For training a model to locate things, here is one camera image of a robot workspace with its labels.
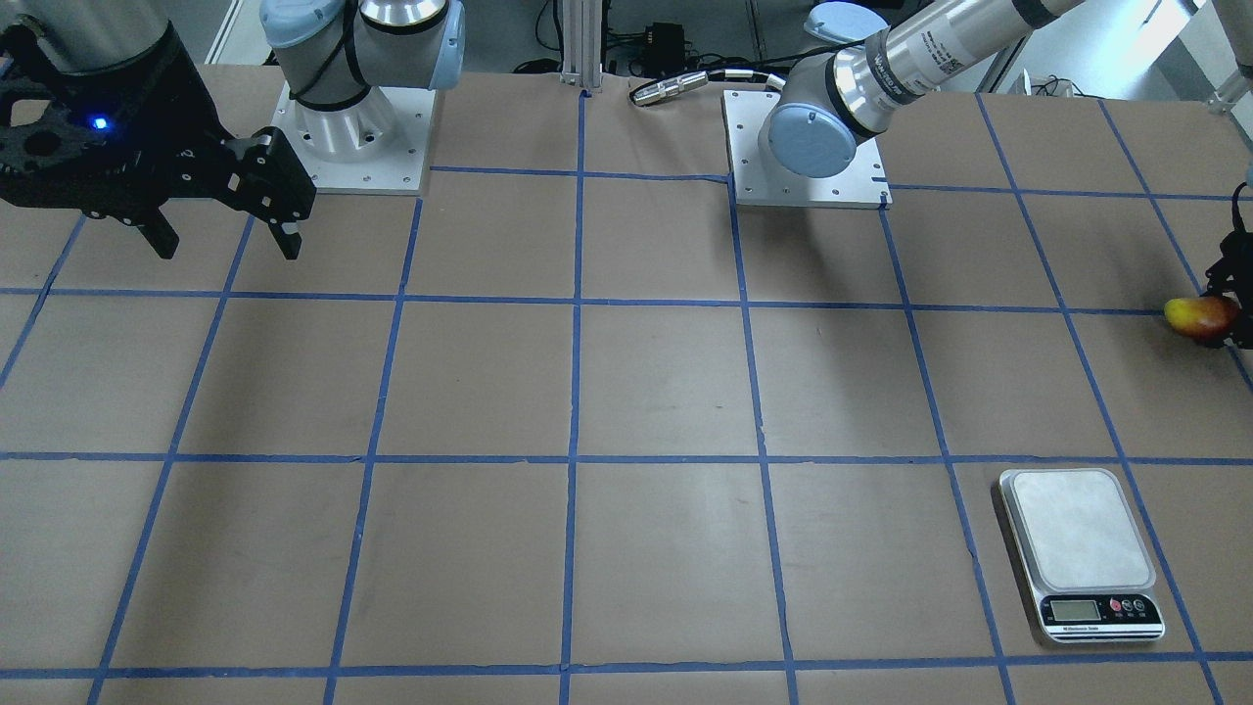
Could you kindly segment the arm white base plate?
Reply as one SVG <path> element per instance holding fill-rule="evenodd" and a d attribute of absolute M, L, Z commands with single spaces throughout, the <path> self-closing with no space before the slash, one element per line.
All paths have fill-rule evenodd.
<path fill-rule="evenodd" d="M 434 147 L 434 90 L 373 86 L 357 106 L 315 111 L 283 85 L 273 125 L 320 195 L 420 197 Z"/>
<path fill-rule="evenodd" d="M 833 175 L 809 177 L 792 172 L 771 149 L 776 131 L 792 147 L 818 149 L 806 123 L 823 124 L 827 113 L 812 106 L 779 109 L 781 95 L 771 91 L 723 91 L 725 152 L 733 167 L 736 202 L 742 207 L 834 207 L 880 209 L 892 197 L 875 140 L 860 144 L 850 165 Z"/>

